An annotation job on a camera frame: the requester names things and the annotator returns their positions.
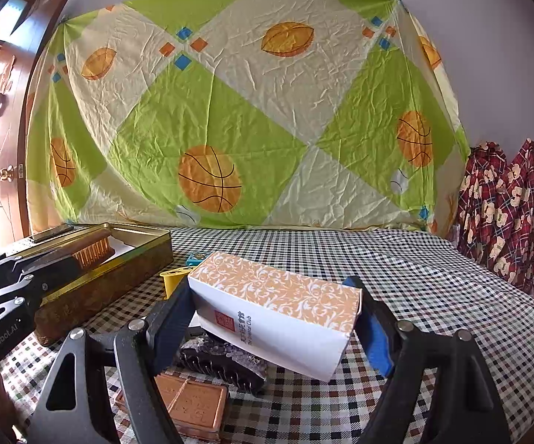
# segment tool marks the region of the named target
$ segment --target checkered tablecloth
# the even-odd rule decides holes
[[[420,329],[476,335],[497,384],[512,437],[534,422],[534,299],[458,254],[440,238],[423,232],[371,232],[172,229],[175,261],[184,265],[192,250],[223,250],[256,262],[320,279],[341,282],[358,275],[375,299],[385,301],[398,319]],[[101,311],[85,326],[91,332],[117,330],[145,315],[163,298],[153,277]],[[61,342],[42,347],[33,335],[1,363],[6,389],[23,418],[30,418]],[[191,375],[183,369],[169,373]],[[117,409],[117,370],[107,369],[109,398],[121,442],[135,442],[129,418]],[[434,373],[422,383],[405,442],[419,440],[431,403]],[[351,339],[328,384],[270,366],[265,394],[253,397],[230,386],[223,442],[356,442],[381,394],[376,375],[355,338]],[[185,439],[187,444],[197,442]]]

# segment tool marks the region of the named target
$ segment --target bed sheet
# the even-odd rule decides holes
[[[446,235],[470,153],[442,57],[402,0],[116,2],[58,26],[29,92],[33,231]]]
[[[223,250],[292,272],[341,282],[358,275],[372,296],[385,301],[398,319],[420,329],[476,335],[504,405],[514,442],[534,423],[534,298],[460,255],[445,240],[425,232],[383,230],[283,231],[171,229],[175,261],[184,265],[192,250]],[[91,332],[119,329],[145,315],[164,296],[152,277],[85,324]],[[42,347],[34,335],[21,342],[0,367],[4,385],[23,418],[30,419],[61,342]],[[120,390],[117,370],[108,368],[108,392],[122,443],[136,442],[129,417],[114,405]],[[169,373],[205,378],[184,369]],[[269,366],[265,394],[253,397],[230,386],[223,442],[356,442],[368,422],[385,380],[369,366],[353,337],[325,384]],[[434,373],[426,371],[406,443],[415,443],[425,425]],[[186,444],[197,440],[186,438]]]

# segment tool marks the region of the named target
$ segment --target orange football print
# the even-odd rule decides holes
[[[84,62],[82,76],[87,80],[99,80],[111,69],[117,52],[112,48],[102,47],[92,53]]]
[[[438,53],[437,49],[432,45],[432,43],[425,37],[419,37],[421,41],[423,51],[425,56],[429,60],[429,65],[432,67],[432,70],[435,70],[436,67],[442,63],[442,58]]]
[[[314,28],[303,23],[284,21],[268,29],[261,50],[277,57],[294,57],[305,52],[314,39]]]

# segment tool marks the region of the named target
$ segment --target blue gripper pad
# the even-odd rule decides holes
[[[370,366],[376,369],[382,376],[389,377],[394,364],[390,359],[388,338],[378,322],[378,319],[372,315],[362,314],[356,323],[355,332],[366,353]]]
[[[343,285],[350,287],[362,288],[362,292],[367,292],[360,280],[356,282],[355,278],[348,277]],[[376,369],[382,376],[389,377],[394,367],[390,358],[390,346],[388,336],[380,325],[380,322],[368,308],[365,296],[362,296],[362,313],[355,322],[355,333],[362,345],[362,348],[368,358],[370,366]]]

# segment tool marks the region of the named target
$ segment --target red logo stamp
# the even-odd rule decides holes
[[[234,319],[232,317],[228,317],[226,314],[222,314],[221,312],[218,312],[217,310],[214,312],[216,313],[216,324],[218,324],[219,326],[222,326],[224,329],[228,329],[232,332],[235,332]]]

